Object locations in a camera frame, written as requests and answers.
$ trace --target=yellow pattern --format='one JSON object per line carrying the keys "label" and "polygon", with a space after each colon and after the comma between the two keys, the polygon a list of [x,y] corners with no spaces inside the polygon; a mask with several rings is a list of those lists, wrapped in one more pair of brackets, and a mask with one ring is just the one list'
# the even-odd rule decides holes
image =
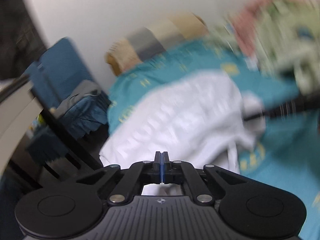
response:
{"label": "yellow pattern", "polygon": [[128,108],[124,109],[119,116],[119,122],[124,122],[129,118],[134,110],[134,106],[128,106]]}
{"label": "yellow pattern", "polygon": [[240,160],[240,170],[255,170],[265,158],[266,149],[261,142],[257,142],[257,148],[255,151],[250,152],[249,160]]}
{"label": "yellow pattern", "polygon": [[112,100],[111,104],[109,105],[109,108],[115,107],[117,105],[117,102]]}
{"label": "yellow pattern", "polygon": [[186,49],[186,51],[187,51],[190,55],[192,55],[192,53],[190,52],[190,50]]}
{"label": "yellow pattern", "polygon": [[222,59],[221,49],[214,48],[213,50],[214,50],[215,54],[217,55],[218,59]]}
{"label": "yellow pattern", "polygon": [[264,158],[266,157],[266,149],[264,148],[264,146],[261,144],[261,142],[257,142],[257,147],[259,149],[259,153],[260,153],[260,158],[262,160],[264,160]]}
{"label": "yellow pattern", "polygon": [[318,206],[318,209],[320,210],[320,192],[318,193],[318,195],[316,196],[312,204],[312,207],[315,207],[315,206]]}
{"label": "yellow pattern", "polygon": [[257,158],[255,153],[250,153],[250,166],[256,166],[257,165]]}
{"label": "yellow pattern", "polygon": [[240,169],[241,171],[245,171],[248,168],[248,164],[246,160],[240,161]]}
{"label": "yellow pattern", "polygon": [[162,53],[159,54],[159,57],[161,57],[162,59],[166,60],[165,56],[163,56]]}
{"label": "yellow pattern", "polygon": [[150,82],[148,79],[143,79],[140,81],[140,84],[143,86],[143,87],[147,87],[148,85],[150,85]]}
{"label": "yellow pattern", "polygon": [[231,76],[236,76],[240,73],[237,65],[234,63],[222,63],[220,67],[224,72]]}
{"label": "yellow pattern", "polygon": [[185,65],[183,65],[183,64],[180,64],[180,70],[182,72],[187,72],[188,71],[187,67]]}

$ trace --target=logo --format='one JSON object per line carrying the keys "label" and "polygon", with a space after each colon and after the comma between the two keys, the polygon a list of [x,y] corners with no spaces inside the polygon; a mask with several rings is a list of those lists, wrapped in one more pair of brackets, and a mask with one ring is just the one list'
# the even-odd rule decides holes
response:
{"label": "logo", "polygon": [[160,204],[163,204],[163,203],[165,202],[165,199],[159,198],[159,199],[157,200],[157,202],[160,203]]}

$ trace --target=chair backrest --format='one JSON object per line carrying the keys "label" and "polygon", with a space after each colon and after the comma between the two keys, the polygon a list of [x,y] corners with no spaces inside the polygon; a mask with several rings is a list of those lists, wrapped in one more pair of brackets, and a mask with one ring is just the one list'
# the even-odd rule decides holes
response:
{"label": "chair backrest", "polygon": [[30,75],[34,89],[48,108],[58,107],[82,80],[92,80],[67,38],[49,48],[25,73]]}

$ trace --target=bed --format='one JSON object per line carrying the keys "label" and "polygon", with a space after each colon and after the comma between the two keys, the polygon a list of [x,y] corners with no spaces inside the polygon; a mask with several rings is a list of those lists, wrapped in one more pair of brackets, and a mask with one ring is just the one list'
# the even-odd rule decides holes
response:
{"label": "bed", "polygon": [[[110,136],[134,111],[149,91],[203,69],[223,70],[239,90],[252,91],[263,104],[273,106],[299,93],[294,80],[274,79],[250,71],[242,55],[220,49],[206,39],[187,41],[121,73],[110,55],[116,82],[109,90]],[[302,239],[320,239],[320,140],[316,132],[317,112],[288,119],[267,120],[267,128],[254,151],[239,157],[241,174],[297,195],[307,208]]]}

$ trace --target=floor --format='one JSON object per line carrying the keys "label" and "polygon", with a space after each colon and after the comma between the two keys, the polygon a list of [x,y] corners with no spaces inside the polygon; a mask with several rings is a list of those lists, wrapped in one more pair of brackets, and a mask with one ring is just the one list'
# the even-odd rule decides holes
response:
{"label": "floor", "polygon": [[[105,141],[108,138],[108,126],[101,126],[97,131],[90,132],[89,135],[86,135],[84,138],[78,140],[78,142],[97,160],[99,159],[99,151]],[[73,166],[67,159],[61,158],[55,160],[48,165],[60,175],[59,179],[56,179],[52,174],[50,174],[46,169],[42,169],[39,175],[39,183],[43,187],[47,185],[55,184],[59,181],[65,181],[70,177],[82,176],[86,173],[92,171],[90,167],[88,167],[85,163],[83,163],[76,155],[72,152],[69,152],[80,164],[81,168],[78,170],[75,166]]]}

